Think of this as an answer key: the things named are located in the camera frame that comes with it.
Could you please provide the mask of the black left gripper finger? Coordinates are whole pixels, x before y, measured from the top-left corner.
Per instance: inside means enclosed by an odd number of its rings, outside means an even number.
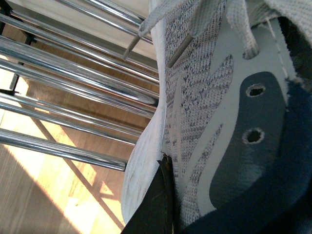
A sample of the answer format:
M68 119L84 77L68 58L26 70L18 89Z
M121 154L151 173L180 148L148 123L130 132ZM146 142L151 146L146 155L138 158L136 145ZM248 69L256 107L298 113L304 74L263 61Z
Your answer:
M123 229L123 234L172 234L174 179L172 159L163 154L147 193Z

